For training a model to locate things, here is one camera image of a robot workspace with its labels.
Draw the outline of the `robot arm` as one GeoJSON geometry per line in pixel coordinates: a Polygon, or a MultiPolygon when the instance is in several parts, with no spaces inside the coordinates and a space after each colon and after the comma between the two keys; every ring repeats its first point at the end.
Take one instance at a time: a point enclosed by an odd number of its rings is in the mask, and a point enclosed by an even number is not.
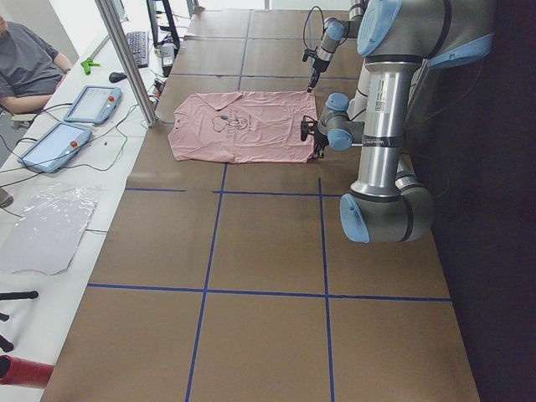
{"type": "Polygon", "coordinates": [[[322,42],[306,49],[314,89],[340,44],[355,39],[363,58],[354,98],[331,94],[321,116],[301,120],[313,154],[361,148],[357,179],[340,199],[345,235],[354,242],[405,242],[426,234],[430,192],[402,158],[410,85],[421,67],[449,69],[490,52],[494,1],[354,1],[348,19],[327,18],[322,42]]]}
{"type": "Polygon", "coordinates": [[[327,70],[338,46],[346,39],[358,37],[358,31],[368,5],[369,1],[352,1],[348,11],[348,20],[332,17],[323,20],[322,38],[319,46],[311,49],[305,43],[302,61],[312,60],[311,78],[307,86],[308,93],[311,93],[317,86],[321,73],[327,70]]]}

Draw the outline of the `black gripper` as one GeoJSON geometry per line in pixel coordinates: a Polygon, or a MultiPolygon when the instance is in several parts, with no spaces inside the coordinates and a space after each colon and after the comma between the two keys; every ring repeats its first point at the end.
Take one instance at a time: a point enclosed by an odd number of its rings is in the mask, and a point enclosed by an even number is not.
{"type": "Polygon", "coordinates": [[[318,129],[318,121],[311,116],[303,116],[300,122],[300,139],[305,142],[308,137],[313,137],[312,159],[324,158],[325,147],[329,144],[327,136],[318,129]]]}
{"type": "Polygon", "coordinates": [[[304,49],[302,61],[312,59],[312,77],[307,86],[307,92],[312,92],[317,85],[317,77],[327,70],[332,54],[323,48],[304,49]]]}

